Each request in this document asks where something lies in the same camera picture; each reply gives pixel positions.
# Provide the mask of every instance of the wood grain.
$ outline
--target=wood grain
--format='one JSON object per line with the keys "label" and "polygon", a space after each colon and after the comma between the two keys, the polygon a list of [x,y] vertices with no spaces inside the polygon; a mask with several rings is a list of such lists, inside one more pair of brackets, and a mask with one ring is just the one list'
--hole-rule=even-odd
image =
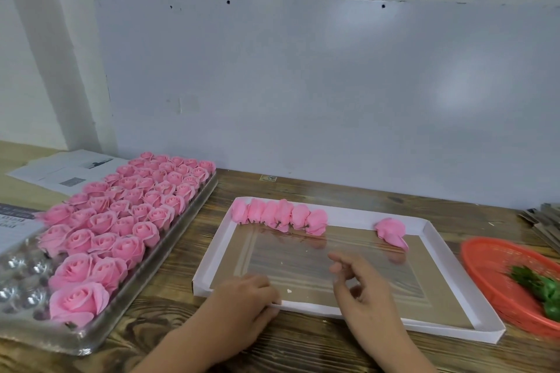
{"label": "wood grain", "polygon": [[[0,172],[51,153],[52,150],[0,142]],[[260,174],[229,170],[219,170],[218,174],[220,183],[206,205],[99,351],[87,357],[72,357],[0,341],[0,371],[112,373],[132,369],[168,331],[187,320],[203,302],[193,297],[190,281],[237,196],[286,198],[421,217],[432,221],[455,254],[460,250],[460,243],[469,237],[490,236],[527,245],[560,261],[558,253],[536,236],[513,210],[289,178],[262,182]],[[60,200],[60,194],[6,176],[0,178],[0,202],[45,208]],[[410,335],[441,372],[560,371],[558,341],[539,338],[513,326],[507,327],[498,345],[414,332]],[[379,369],[361,350],[343,321],[282,312],[252,348],[212,371],[375,372]]]}

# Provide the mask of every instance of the orange plastic basket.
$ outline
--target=orange plastic basket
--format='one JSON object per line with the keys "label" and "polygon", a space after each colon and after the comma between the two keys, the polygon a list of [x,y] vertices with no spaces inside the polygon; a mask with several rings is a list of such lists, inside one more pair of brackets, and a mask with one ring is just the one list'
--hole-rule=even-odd
{"label": "orange plastic basket", "polygon": [[502,319],[540,336],[560,338],[560,323],[547,319],[541,303],[508,276],[513,265],[526,265],[559,280],[560,265],[527,248],[490,237],[463,242],[461,257],[467,273]]}

